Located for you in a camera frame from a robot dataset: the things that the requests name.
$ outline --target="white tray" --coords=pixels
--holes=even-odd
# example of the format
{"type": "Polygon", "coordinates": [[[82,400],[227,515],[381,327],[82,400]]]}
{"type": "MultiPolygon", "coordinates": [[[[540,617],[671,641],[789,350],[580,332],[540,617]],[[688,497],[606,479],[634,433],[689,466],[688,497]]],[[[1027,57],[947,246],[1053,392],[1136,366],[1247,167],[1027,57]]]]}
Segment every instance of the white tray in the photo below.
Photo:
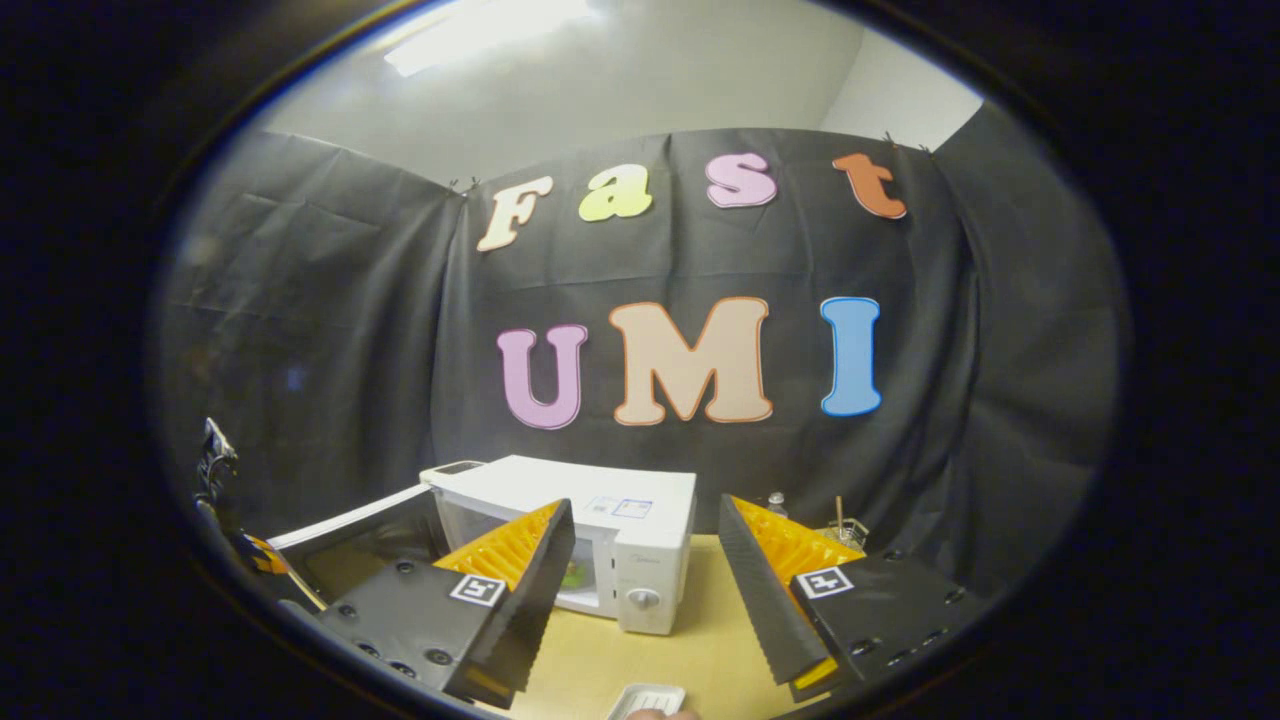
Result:
{"type": "Polygon", "coordinates": [[[682,702],[685,702],[685,688],[635,683],[622,691],[622,696],[613,705],[608,720],[623,720],[636,710],[646,707],[671,715],[680,710],[682,702]]]}

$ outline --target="letter m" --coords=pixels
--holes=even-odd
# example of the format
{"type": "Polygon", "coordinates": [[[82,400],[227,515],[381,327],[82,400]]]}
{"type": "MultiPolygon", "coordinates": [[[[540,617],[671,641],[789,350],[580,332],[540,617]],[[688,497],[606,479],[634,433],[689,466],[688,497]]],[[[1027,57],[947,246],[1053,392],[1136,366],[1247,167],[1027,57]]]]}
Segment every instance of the letter m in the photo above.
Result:
{"type": "Polygon", "coordinates": [[[667,413],[654,401],[659,383],[681,420],[689,421],[716,378],[707,416],[753,423],[773,414],[760,377],[760,324],[769,305],[759,297],[726,297],[712,307],[698,345],[685,342],[660,305],[616,307],[609,324],[622,332],[626,398],[613,418],[623,425],[655,425],[667,413]]]}

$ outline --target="screw hole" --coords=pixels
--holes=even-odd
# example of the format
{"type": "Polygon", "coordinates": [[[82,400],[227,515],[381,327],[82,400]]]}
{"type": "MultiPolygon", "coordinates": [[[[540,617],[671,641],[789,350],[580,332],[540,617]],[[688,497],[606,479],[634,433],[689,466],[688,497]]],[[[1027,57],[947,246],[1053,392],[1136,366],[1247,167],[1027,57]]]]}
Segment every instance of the screw hole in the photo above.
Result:
{"type": "Polygon", "coordinates": [[[444,652],[443,650],[433,648],[426,651],[425,655],[429,661],[436,665],[448,665],[449,662],[453,662],[453,657],[451,657],[449,653],[444,652]]]}
{"type": "Polygon", "coordinates": [[[911,657],[913,655],[915,655],[914,650],[904,650],[902,652],[895,653],[893,657],[890,657],[888,662],[886,662],[884,665],[892,667],[899,662],[906,660],[908,657],[911,657]]]}
{"type": "Polygon", "coordinates": [[[864,641],[858,641],[849,644],[849,655],[858,657],[860,655],[867,655],[868,652],[879,647],[879,641],[876,638],[867,638],[864,641]]]}
{"type": "Polygon", "coordinates": [[[946,628],[940,628],[937,630],[933,630],[932,633],[924,635],[924,644],[933,644],[938,642],[938,638],[947,634],[947,632],[948,630],[946,628]]]}

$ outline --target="wooden table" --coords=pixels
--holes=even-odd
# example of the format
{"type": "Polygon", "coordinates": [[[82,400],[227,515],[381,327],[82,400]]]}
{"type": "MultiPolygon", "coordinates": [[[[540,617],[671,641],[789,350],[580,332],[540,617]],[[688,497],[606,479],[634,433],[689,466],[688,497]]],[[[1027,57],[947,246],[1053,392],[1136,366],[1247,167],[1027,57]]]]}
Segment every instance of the wooden table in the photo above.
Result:
{"type": "Polygon", "coordinates": [[[630,683],[680,685],[685,710],[703,720],[753,720],[818,702],[794,703],[776,685],[716,536],[694,536],[685,600],[669,635],[623,633],[613,619],[557,607],[526,692],[511,710],[520,720],[605,720],[630,683]]]}

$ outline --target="black fabric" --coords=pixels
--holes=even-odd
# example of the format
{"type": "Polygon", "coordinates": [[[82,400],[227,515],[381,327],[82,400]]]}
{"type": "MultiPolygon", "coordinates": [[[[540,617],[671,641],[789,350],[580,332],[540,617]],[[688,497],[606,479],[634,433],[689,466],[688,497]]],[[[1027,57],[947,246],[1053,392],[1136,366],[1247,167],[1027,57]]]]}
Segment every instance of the black fabric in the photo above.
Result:
{"type": "MultiPolygon", "coordinates": [[[[959,427],[972,340],[956,325],[974,314],[973,279],[961,227],[942,177],[919,150],[804,131],[705,131],[627,141],[543,163],[486,182],[470,193],[445,275],[431,413],[438,459],[489,460],[508,454],[572,462],[698,473],[695,532],[714,532],[718,496],[783,491],[801,521],[824,521],[833,497],[868,527],[890,500],[913,493],[922,473],[959,427]],[[778,195],[760,208],[721,209],[705,195],[704,167],[727,152],[765,158],[778,195]],[[895,173],[891,196],[906,197],[902,220],[864,210],[832,160],[868,152],[895,173]],[[586,223],[577,208],[598,172],[622,163],[649,169],[653,206],[635,218],[586,223]],[[515,243],[488,254],[492,192],[549,174],[556,188],[538,200],[515,243]],[[716,423],[703,397],[687,423],[669,410],[650,427],[623,427],[623,346],[609,311],[658,302],[687,342],[696,341],[723,297],[769,305],[760,329],[764,395],[773,415],[758,423],[716,423]],[[819,305],[832,296],[874,299],[876,383],[882,405],[861,416],[823,414],[831,391],[831,327],[819,305]],[[588,328],[582,346],[582,409],[568,427],[525,427],[503,395],[503,331],[539,334],[535,392],[554,392],[548,328],[588,328]]],[[[666,405],[666,397],[655,393],[666,405]]]]}
{"type": "Polygon", "coordinates": [[[584,150],[460,196],[264,133],[218,177],[169,295],[175,456],[205,414],[216,418],[241,451],[244,524],[259,536],[407,487],[433,464],[508,454],[695,471],[700,533],[716,530],[722,492],[783,491],[810,525],[831,519],[838,493],[872,529],[872,548],[998,588],[1030,568],[1082,497],[1121,356],[1106,237],[1029,147],[992,110],[933,156],[823,132],[699,131],[584,150]],[[777,197],[713,205],[705,164],[731,152],[765,158],[777,197]],[[886,191],[906,202],[905,218],[860,206],[832,168],[854,152],[892,170],[886,191]],[[623,163],[648,168],[653,206],[580,219],[588,181],[623,163]],[[513,225],[516,241],[479,252],[493,195],[545,174],[554,188],[513,225]],[[730,296],[768,302],[760,355],[773,415],[712,421],[709,387],[689,421],[659,391],[666,420],[618,424],[623,346],[609,311],[658,302],[694,342],[730,296]],[[820,407],[833,347],[819,305],[832,296],[881,306],[882,404],[864,415],[820,407]],[[549,401],[545,333],[566,323],[589,331],[581,411],[562,429],[535,429],[507,407],[497,337],[538,333],[532,387],[549,401]],[[300,389],[288,389],[291,370],[300,389]]]}
{"type": "Polygon", "coordinates": [[[1133,329],[1101,218],[1012,118],[984,104],[934,160],[974,256],[978,363],[963,430],[929,492],[904,498],[899,542],[991,592],[1043,557],[1080,507],[1133,329]]]}
{"type": "Polygon", "coordinates": [[[430,377],[457,196],[308,138],[248,137],[216,169],[161,309],[173,471],[202,418],[228,488],[271,537],[411,484],[431,462],[430,377]]]}

